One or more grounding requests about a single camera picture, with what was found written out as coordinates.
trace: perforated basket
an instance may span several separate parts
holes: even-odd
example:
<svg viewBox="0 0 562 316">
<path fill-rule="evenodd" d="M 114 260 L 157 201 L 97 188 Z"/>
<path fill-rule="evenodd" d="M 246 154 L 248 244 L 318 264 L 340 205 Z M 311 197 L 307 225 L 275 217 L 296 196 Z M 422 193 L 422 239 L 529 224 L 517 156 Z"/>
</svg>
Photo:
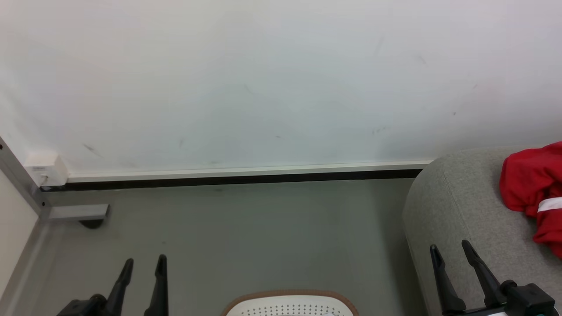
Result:
<svg viewBox="0 0 562 316">
<path fill-rule="evenodd" d="M 222 316 L 359 316 L 351 302 L 335 292 L 281 290 L 245 295 Z"/>
</svg>

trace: brown rim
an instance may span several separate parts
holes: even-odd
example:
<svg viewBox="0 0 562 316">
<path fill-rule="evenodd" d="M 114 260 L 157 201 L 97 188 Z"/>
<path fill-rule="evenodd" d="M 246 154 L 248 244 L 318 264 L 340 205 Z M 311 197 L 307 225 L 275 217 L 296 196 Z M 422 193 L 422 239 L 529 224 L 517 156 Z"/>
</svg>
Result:
<svg viewBox="0 0 562 316">
<path fill-rule="evenodd" d="M 346 304 L 347 308 L 350 309 L 351 314 L 353 316 L 359 316 L 359 312 L 357 311 L 355 306 L 353 306 L 353 304 L 345 296 L 338 294 L 336 292 L 319 291 L 319 290 L 277 290 L 277 291 L 259 292 L 259 293 L 244 295 L 233 300 L 230 304 L 228 304 L 228 306 L 221 314 L 221 316 L 226 316 L 228 312 L 231 309 L 233 309 L 236 305 L 247 300 L 261 299 L 263 297 L 287 296 L 287 295 L 315 295 L 315 296 L 333 297 L 334 299 L 340 300 L 342 303 Z"/>
</svg>

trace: wall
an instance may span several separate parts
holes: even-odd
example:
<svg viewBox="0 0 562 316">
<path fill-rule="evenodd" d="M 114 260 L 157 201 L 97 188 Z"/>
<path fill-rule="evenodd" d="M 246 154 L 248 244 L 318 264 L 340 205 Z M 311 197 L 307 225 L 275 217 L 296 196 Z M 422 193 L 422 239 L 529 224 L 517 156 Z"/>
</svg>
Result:
<svg viewBox="0 0 562 316">
<path fill-rule="evenodd" d="M 552 0 L 0 0 L 0 134 L 72 175 L 434 159 L 562 133 Z"/>
<path fill-rule="evenodd" d="M 0 297 L 8 285 L 37 214 L 0 171 Z"/>
</svg>

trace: red cloth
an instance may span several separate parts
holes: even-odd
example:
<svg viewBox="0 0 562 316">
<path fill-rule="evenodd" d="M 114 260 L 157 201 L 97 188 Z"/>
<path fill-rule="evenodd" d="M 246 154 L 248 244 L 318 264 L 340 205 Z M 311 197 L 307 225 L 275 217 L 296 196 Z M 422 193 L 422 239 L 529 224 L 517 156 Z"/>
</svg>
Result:
<svg viewBox="0 0 562 316">
<path fill-rule="evenodd" d="M 541 201 L 562 197 L 562 142 L 509 156 L 501 172 L 500 192 L 507 208 L 537 218 L 533 240 L 562 258 L 562 208 L 537 213 Z"/>
</svg>

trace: black baseboard strip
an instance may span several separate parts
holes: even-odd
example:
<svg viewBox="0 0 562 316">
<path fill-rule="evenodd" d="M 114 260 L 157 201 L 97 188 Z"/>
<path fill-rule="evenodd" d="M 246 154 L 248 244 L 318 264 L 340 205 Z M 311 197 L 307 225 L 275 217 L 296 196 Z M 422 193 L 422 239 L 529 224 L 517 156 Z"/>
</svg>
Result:
<svg viewBox="0 0 562 316">
<path fill-rule="evenodd" d="M 239 177 L 183 178 L 159 180 L 129 180 L 108 182 L 76 182 L 64 186 L 42 187 L 43 192 L 92 191 L 133 188 L 160 188 L 186 186 L 215 186 L 218 184 L 304 182 L 330 180 L 366 180 L 366 179 L 401 179 L 415 178 L 421 169 L 352 171 L 330 173 L 278 174 L 278 175 L 245 175 Z"/>
</svg>

